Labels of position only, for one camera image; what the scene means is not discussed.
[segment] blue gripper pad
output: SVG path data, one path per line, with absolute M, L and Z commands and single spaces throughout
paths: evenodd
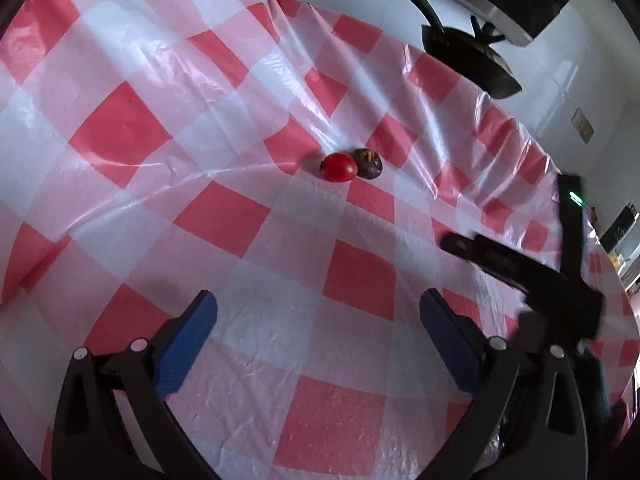
M 190 306 L 193 308 L 191 315 L 183 320 L 180 330 L 156 363 L 155 388 L 161 399 L 180 389 L 218 320 L 218 302 L 213 294 L 203 291 L 194 303 L 196 301 L 198 304 Z
M 468 317 L 458 316 L 430 288 L 420 298 L 420 321 L 449 370 L 456 386 L 473 396 L 482 387 L 484 335 Z

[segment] frying pan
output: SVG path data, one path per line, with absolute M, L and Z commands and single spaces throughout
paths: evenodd
M 486 22 L 480 27 L 478 18 L 472 16 L 475 34 L 472 36 L 458 28 L 443 27 L 427 0 L 409 1 L 429 22 L 422 26 L 422 46 L 427 54 L 471 79 L 494 99 L 505 99 L 522 90 L 509 65 L 490 47 L 505 39 L 503 34 L 494 34 L 493 23 Z

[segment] wall outlet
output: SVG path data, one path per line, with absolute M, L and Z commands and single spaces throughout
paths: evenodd
M 571 124 L 578 130 L 584 143 L 588 144 L 591 137 L 593 137 L 593 126 L 591 126 L 591 123 L 580 108 L 575 111 L 574 116 L 571 118 Z

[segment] table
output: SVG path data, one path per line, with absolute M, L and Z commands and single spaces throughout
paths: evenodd
M 437 60 L 292 0 L 27 0 L 0 43 L 0 123 L 0 412 L 46 474 L 72 351 L 119 351 L 206 288 L 220 318 L 168 403 L 223 478 L 414 478 L 468 405 L 421 293 L 486 335 L 524 308 L 439 237 L 557 264 L 556 167 L 524 127 Z M 378 179 L 319 177 L 362 146 Z M 587 242 L 616 398 L 640 337 Z

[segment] red tomato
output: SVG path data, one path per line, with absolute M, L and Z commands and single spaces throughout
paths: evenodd
M 351 155 L 332 153 L 324 158 L 320 171 L 330 182 L 348 182 L 358 174 L 358 165 Z

